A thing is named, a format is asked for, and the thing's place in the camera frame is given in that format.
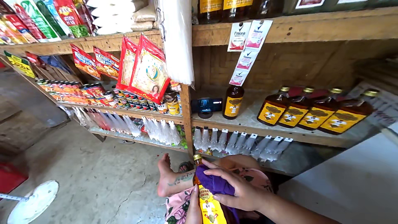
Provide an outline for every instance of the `person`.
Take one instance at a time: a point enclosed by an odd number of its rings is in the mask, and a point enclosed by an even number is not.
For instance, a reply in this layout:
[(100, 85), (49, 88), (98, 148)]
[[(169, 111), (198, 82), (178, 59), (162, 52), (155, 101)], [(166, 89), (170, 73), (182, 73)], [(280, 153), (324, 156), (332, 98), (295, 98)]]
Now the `person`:
[[(249, 223), (242, 219), (259, 220), (263, 215), (266, 220), (276, 224), (338, 224), (337, 221), (274, 194), (269, 179), (260, 171), (257, 161), (250, 156), (229, 155), (213, 163), (204, 159), (202, 162), (210, 168), (204, 174), (222, 177), (235, 188), (234, 196), (216, 194), (213, 198), (221, 204), (242, 210), (239, 212), (241, 223)], [(192, 181), (195, 169), (185, 173), (173, 172), (168, 153), (159, 160), (158, 168), (158, 195), (167, 197), (166, 223), (201, 224), (199, 190)]]

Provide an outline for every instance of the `gold bottle cap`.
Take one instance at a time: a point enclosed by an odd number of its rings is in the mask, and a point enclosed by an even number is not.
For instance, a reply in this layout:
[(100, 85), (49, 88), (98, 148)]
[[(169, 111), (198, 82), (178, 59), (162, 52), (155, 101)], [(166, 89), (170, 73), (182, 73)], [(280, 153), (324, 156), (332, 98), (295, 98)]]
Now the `gold bottle cap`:
[(306, 93), (312, 93), (313, 91), (314, 91), (314, 88), (312, 88), (312, 87), (305, 87), (303, 89), (303, 92), (306, 92)]
[(290, 87), (287, 87), (287, 86), (283, 86), (281, 88), (281, 91), (283, 91), (283, 92), (288, 92), (289, 90), (290, 90)]
[(203, 157), (202, 157), (201, 154), (193, 155), (193, 160), (198, 160), (198, 159), (202, 159), (202, 158), (203, 158)]
[(340, 88), (333, 88), (333, 89), (330, 90), (330, 92), (331, 92), (331, 93), (342, 93), (343, 90), (340, 89)]
[(377, 96), (379, 92), (377, 89), (369, 88), (363, 94), (365, 96)]

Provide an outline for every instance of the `snack packet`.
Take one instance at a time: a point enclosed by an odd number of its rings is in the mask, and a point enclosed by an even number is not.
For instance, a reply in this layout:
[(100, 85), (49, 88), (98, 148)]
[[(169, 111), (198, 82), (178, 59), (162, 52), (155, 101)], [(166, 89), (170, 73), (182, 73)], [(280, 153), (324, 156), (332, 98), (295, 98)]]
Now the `snack packet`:
[(126, 90), (160, 103), (169, 83), (163, 51), (141, 34), (133, 75)]
[(117, 89), (125, 90), (129, 87), (131, 76), (133, 75), (137, 47), (128, 37), (123, 36), (120, 69), (116, 84)]
[(95, 61), (97, 71), (111, 78), (118, 79), (119, 59), (97, 47), (93, 47), (93, 50), (96, 55)]
[(97, 72), (94, 59), (74, 44), (70, 44), (70, 46), (72, 47), (72, 54), (76, 67), (87, 72), (94, 78), (101, 80), (101, 76)]

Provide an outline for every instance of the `wooden plank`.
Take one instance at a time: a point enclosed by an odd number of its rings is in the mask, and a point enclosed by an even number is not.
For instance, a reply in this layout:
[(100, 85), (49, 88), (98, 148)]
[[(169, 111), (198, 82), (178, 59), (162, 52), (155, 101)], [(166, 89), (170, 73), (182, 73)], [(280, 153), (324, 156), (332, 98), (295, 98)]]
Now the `wooden plank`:
[[(398, 38), (398, 7), (270, 18), (266, 43)], [(228, 45), (232, 24), (192, 26), (192, 45)]]

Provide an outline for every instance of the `woman's hand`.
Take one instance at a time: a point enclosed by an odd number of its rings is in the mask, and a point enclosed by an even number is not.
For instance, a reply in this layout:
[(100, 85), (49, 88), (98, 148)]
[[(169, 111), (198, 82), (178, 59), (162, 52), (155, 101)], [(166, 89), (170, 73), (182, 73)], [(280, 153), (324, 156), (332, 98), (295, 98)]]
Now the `woman's hand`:
[(189, 203), (185, 224), (202, 224), (202, 211), (199, 207), (198, 193), (198, 185), (195, 185), (191, 193), (191, 202)]
[(267, 194), (271, 194), (266, 190), (251, 185), (241, 176), (232, 173), (229, 170), (221, 168), (204, 159), (202, 162), (208, 168), (210, 168), (209, 170), (203, 172), (204, 174), (222, 177), (235, 188), (234, 196), (223, 194), (213, 195), (213, 198), (223, 205), (242, 209), (244, 211), (258, 211), (262, 207), (261, 205), (263, 203), (264, 197)]

